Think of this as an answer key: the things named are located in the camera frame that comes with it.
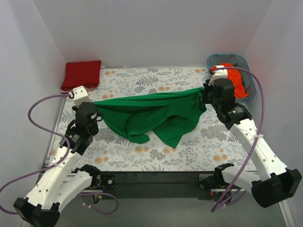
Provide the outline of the green t-shirt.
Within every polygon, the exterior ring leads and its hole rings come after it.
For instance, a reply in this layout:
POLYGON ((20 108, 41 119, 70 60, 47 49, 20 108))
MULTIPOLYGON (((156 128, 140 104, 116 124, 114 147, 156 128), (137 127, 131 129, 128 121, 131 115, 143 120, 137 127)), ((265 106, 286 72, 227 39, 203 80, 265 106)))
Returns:
POLYGON ((152 131, 166 145, 175 148, 191 132, 207 110, 203 87, 96 101, 108 128, 132 143, 144 144, 152 131))

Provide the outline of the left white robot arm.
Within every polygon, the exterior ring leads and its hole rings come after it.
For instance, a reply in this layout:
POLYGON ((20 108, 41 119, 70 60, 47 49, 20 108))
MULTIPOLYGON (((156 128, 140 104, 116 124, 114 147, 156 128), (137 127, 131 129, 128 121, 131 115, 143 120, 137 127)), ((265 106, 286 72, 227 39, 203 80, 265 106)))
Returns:
POLYGON ((101 183, 100 170, 88 164, 64 182, 98 133, 100 114, 93 103, 84 102, 73 109, 75 119, 69 123, 53 162, 36 186, 24 198, 17 198, 13 205, 18 215, 35 227, 55 226, 61 211, 73 198, 86 188, 98 188, 101 183))

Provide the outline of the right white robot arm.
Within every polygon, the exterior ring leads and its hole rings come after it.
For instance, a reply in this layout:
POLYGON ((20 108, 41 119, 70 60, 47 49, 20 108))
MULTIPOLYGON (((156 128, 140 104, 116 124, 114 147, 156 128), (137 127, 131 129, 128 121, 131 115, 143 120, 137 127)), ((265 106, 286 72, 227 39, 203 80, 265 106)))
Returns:
POLYGON ((203 86, 203 102, 212 105, 219 121, 243 146, 257 170, 253 174, 232 163, 222 164, 205 182, 227 190, 233 186, 244 189, 263 208, 293 197, 301 182, 301 173, 297 169, 289 169, 262 135, 257 134, 258 127, 250 112, 235 101, 233 83, 223 78, 208 79, 203 86))

